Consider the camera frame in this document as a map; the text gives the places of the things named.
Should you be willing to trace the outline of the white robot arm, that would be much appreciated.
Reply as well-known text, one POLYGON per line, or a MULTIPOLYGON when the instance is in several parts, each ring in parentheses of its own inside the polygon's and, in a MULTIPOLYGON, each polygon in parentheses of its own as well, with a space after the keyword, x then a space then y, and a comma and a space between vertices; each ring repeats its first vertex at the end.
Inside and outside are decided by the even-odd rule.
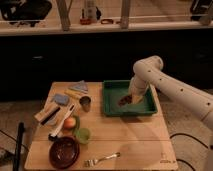
POLYGON ((129 93, 133 101, 138 102, 151 84, 202 121, 212 132, 204 171, 213 171, 213 95, 164 74, 162 69, 163 60, 157 55, 136 61, 133 65, 134 76, 130 80, 129 93))

